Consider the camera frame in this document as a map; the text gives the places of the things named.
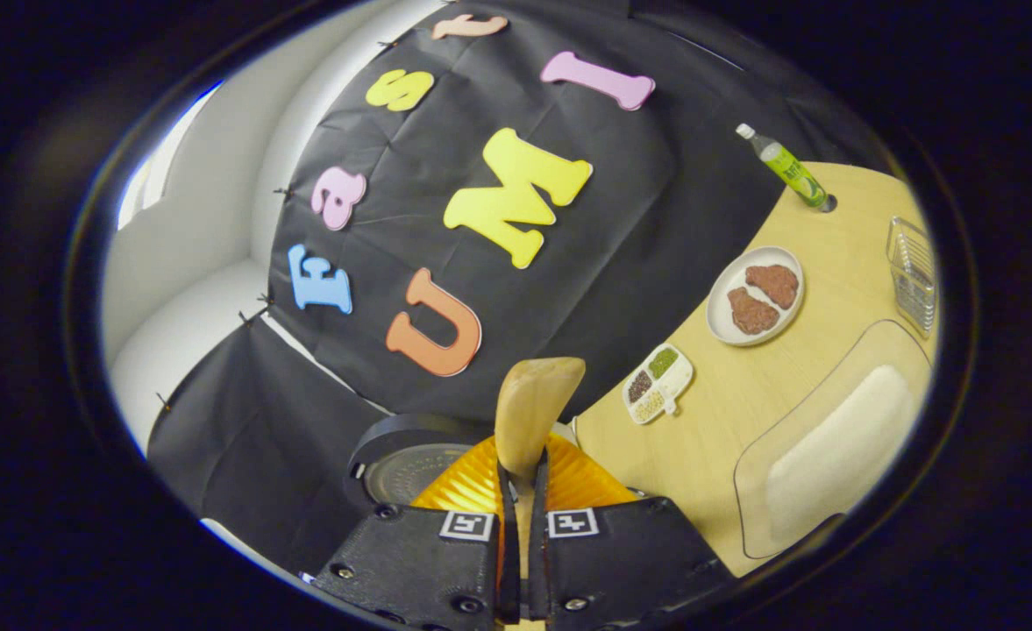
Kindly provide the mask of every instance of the plastic bottle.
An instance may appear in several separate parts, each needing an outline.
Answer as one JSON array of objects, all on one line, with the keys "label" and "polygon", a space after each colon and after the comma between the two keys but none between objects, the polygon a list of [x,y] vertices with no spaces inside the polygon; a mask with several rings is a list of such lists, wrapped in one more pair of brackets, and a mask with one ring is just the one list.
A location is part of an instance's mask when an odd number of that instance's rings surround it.
[{"label": "plastic bottle", "polygon": [[784,145],[769,138],[769,136],[762,136],[745,123],[738,125],[737,132],[738,135],[749,140],[753,151],[756,152],[756,157],[760,157],[766,166],[773,169],[773,172],[776,172],[781,180],[784,180],[784,183],[788,184],[788,187],[792,187],[797,195],[800,195],[800,199],[804,199],[804,203],[816,208],[820,212],[835,211],[835,195],[829,195],[824,187],[816,183],[815,177],[808,172],[804,164],[801,164],[796,156],[788,153],[788,149],[785,149]]}]

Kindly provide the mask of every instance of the foam letter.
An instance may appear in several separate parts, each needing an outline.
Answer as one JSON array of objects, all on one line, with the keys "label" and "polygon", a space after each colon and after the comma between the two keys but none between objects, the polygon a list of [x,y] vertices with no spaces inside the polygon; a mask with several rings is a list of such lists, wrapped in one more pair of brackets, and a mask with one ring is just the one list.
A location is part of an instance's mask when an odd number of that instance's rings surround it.
[{"label": "foam letter", "polygon": [[432,87],[434,75],[430,72],[407,74],[405,69],[392,69],[367,89],[367,103],[376,107],[387,105],[393,113],[411,111]]},{"label": "foam letter", "polygon": [[479,23],[473,21],[472,13],[463,13],[451,21],[440,21],[434,25],[433,39],[442,39],[446,35],[464,35],[465,37],[483,37],[501,32],[508,26],[508,18],[496,15],[489,21]]},{"label": "foam letter", "polygon": [[367,179],[352,176],[340,166],[329,168],[317,179],[312,188],[312,211],[323,213],[324,226],[340,230],[352,216],[352,207],[364,196]]},{"label": "foam letter", "polygon": [[399,312],[387,330],[387,348],[402,352],[421,368],[440,377],[452,377],[473,360],[481,348],[481,320],[462,301],[456,299],[430,280],[430,271],[420,269],[407,285],[407,303],[425,304],[457,328],[457,339],[441,346],[411,325],[411,316]]},{"label": "foam letter", "polygon": [[307,304],[331,304],[343,313],[352,313],[352,291],[348,286],[348,273],[336,270],[326,277],[331,264],[323,258],[309,257],[301,244],[290,248],[290,280],[294,283],[294,303],[299,309]]},{"label": "foam letter", "polygon": [[492,133],[484,145],[484,161],[504,187],[462,188],[454,193],[445,212],[446,227],[473,228],[510,252],[512,264],[523,270],[543,247],[543,233],[524,232],[508,222],[539,226],[555,222],[555,213],[533,184],[544,188],[555,206],[569,206],[592,175],[592,166],[582,159],[571,161],[548,154],[520,140],[511,128]]},{"label": "foam letter", "polygon": [[640,105],[644,104],[644,100],[647,100],[648,95],[651,95],[652,90],[656,88],[656,83],[651,76],[628,76],[611,71],[589,61],[581,61],[569,51],[559,53],[547,61],[540,78],[547,84],[561,80],[584,85],[603,95],[612,96],[616,99],[616,104],[627,112],[639,111]]}]

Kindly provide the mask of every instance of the window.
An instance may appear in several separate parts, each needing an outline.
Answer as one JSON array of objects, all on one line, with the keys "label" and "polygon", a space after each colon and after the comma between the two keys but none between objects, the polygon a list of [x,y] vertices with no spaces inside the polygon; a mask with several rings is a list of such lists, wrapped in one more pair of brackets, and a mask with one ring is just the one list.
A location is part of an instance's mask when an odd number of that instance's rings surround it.
[{"label": "window", "polygon": [[207,99],[215,95],[220,85],[222,83],[216,84],[214,88],[196,99],[195,103],[192,103],[192,107],[188,107],[188,112],[180,117],[180,120],[166,133],[158,148],[142,161],[134,175],[130,177],[130,184],[126,185],[126,195],[123,195],[122,206],[119,209],[119,229],[130,223],[130,220],[139,212],[146,211],[147,208],[158,202],[158,199],[164,195],[168,169],[172,167],[172,159],[176,155],[180,141],[184,139],[184,133],[188,131],[195,116],[199,115],[203,105],[207,103]]}]

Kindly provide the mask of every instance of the meat patty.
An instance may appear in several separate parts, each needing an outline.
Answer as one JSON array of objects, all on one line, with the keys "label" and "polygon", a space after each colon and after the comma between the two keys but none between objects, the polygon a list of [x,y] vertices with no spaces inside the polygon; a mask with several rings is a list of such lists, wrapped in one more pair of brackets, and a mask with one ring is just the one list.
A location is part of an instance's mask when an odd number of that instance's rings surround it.
[{"label": "meat patty", "polygon": [[741,328],[741,333],[755,336],[777,326],[780,312],[753,298],[747,288],[738,287],[729,292],[727,297],[730,298],[730,307],[733,308],[733,323]]},{"label": "meat patty", "polygon": [[769,264],[768,267],[752,264],[745,269],[745,282],[760,287],[781,309],[792,308],[796,302],[796,289],[800,287],[796,275],[783,264]]}]

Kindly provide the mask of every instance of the bottle label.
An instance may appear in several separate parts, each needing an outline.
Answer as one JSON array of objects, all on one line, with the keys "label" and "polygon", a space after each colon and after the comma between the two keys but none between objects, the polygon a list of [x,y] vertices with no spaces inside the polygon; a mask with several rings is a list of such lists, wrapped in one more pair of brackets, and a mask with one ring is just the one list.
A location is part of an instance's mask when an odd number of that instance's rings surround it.
[{"label": "bottle label", "polygon": [[783,147],[780,148],[780,153],[775,157],[766,161],[769,168],[773,169],[777,176],[780,176],[781,180],[796,191],[796,194],[804,199],[804,203],[813,207],[819,207],[828,200],[828,192],[820,187],[819,183],[816,183],[815,177],[812,177],[811,172],[804,168],[804,164],[800,163],[796,156],[788,153],[788,149]]}]

